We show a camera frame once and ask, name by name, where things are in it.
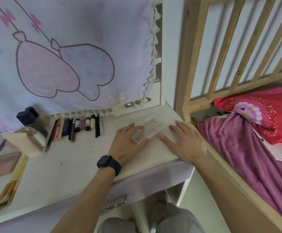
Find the leg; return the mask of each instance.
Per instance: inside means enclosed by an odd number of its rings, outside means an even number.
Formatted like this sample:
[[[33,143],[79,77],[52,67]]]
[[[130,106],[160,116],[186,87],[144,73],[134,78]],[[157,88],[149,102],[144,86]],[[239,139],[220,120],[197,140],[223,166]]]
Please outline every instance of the leg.
[[[190,211],[171,203],[159,201],[150,218],[151,233],[204,233],[197,218]]]
[[[118,217],[106,219],[99,227],[98,233],[136,233],[134,223]]]

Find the black smartwatch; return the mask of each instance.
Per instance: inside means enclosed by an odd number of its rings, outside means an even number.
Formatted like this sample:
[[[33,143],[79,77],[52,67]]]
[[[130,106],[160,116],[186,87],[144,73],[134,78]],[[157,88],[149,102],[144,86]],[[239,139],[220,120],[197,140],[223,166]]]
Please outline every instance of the black smartwatch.
[[[100,168],[100,167],[112,167],[115,170],[115,172],[116,172],[115,176],[117,176],[120,173],[120,170],[121,170],[120,163],[118,163],[110,155],[102,156],[100,158],[100,160],[97,162],[97,166],[98,166],[98,168]]]

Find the black cap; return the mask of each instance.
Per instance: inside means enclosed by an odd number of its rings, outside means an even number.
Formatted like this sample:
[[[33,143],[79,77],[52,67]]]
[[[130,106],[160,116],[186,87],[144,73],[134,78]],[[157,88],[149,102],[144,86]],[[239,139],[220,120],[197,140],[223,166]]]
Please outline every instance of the black cap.
[[[39,113],[34,109],[33,106],[27,107],[25,110],[30,111],[33,114],[33,116],[36,118],[40,116]]]
[[[19,121],[22,122],[24,126],[27,126],[27,125],[30,125],[36,122],[36,118],[30,111],[19,112],[16,118],[19,119]]]

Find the red pillow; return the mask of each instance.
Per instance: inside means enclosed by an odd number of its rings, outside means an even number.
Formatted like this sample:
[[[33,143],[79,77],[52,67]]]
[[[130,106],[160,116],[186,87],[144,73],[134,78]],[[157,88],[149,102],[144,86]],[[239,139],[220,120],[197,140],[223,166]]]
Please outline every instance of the red pillow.
[[[268,143],[282,143],[282,87],[218,98],[213,103],[218,109],[239,113],[251,121]]]

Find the watch face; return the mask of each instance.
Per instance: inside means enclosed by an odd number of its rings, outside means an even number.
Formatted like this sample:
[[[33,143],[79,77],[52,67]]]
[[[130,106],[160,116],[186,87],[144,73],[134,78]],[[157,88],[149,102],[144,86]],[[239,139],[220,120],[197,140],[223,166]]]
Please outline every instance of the watch face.
[[[108,156],[108,155],[102,156],[100,158],[100,160],[97,162],[97,166],[98,167],[106,167],[107,163],[109,162],[109,160],[111,158],[112,158],[112,156]]]

